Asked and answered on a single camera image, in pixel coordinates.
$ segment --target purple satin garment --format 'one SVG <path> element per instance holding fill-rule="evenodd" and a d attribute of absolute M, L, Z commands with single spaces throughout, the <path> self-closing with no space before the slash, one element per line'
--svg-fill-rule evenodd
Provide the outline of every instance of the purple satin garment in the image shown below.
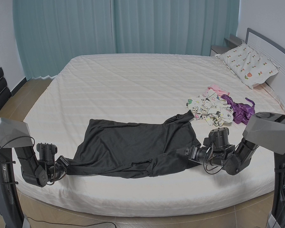
<path fill-rule="evenodd" d="M 243 103 L 235 103 L 231 97 L 228 95 L 222 95 L 222 99 L 225 99 L 233 109 L 233 121 L 236 124 L 244 123 L 247 125 L 250 117 L 255 113 L 254 106 L 255 103 L 252 100 L 245 98 L 247 101 L 252 103 L 252 106 Z"/>

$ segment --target floral pillowcase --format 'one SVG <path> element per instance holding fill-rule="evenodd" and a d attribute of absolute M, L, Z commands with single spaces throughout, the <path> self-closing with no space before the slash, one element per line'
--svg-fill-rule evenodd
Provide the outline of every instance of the floral pillowcase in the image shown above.
<path fill-rule="evenodd" d="M 269 58 L 259 55 L 245 43 L 219 55 L 218 58 L 250 89 L 278 73 Z"/>

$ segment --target floor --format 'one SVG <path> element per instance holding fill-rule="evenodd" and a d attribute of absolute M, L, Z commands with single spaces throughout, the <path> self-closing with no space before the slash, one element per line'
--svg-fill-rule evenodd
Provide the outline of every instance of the floor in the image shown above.
<path fill-rule="evenodd" d="M 11 97 L 0 111 L 0 117 L 23 121 L 39 96 L 50 84 L 51 79 L 31 79 Z M 110 217 L 75 212 L 32 199 L 18 192 L 23 212 L 35 219 L 56 223 L 68 223 L 87 226 L 104 221 L 111 221 L 118 228 L 264 228 L 272 207 L 273 192 L 214 212 L 172 217 Z M 66 228 L 69 225 L 53 225 L 30 220 L 32 228 Z M 0 228 L 4 221 L 0 216 Z M 92 226 L 95 228 L 113 228 L 105 223 Z"/>

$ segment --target white bed sheet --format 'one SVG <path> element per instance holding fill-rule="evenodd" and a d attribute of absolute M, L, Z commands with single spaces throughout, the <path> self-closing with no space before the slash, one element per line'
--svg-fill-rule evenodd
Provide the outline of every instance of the white bed sheet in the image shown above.
<path fill-rule="evenodd" d="M 37 100 L 25 118 L 36 143 L 54 143 L 56 157 L 73 158 L 90 119 L 163 123 L 185 112 L 188 97 L 216 83 L 235 102 L 245 97 L 258 111 L 283 113 L 264 89 L 251 90 L 216 57 L 170 54 L 106 54 L 72 59 Z M 192 121 L 202 143 L 214 126 Z M 244 124 L 229 127 L 229 142 L 242 138 Z M 23 181 L 14 166 L 18 188 L 25 194 L 74 211 L 113 216 L 197 214 L 225 208 L 274 189 L 273 153 L 258 148 L 250 165 L 236 176 L 205 173 L 202 166 L 158 177 L 66 176 L 39 188 Z"/>

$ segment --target black t-shirt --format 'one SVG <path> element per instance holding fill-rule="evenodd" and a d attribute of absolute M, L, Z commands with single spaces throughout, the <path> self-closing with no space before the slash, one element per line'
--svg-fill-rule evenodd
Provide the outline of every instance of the black t-shirt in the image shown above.
<path fill-rule="evenodd" d="M 201 145 L 189 122 L 192 118 L 189 111 L 163 124 L 91 119 L 74 159 L 68 159 L 67 174 L 140 178 L 197 166 L 177 153 L 177 149 Z"/>

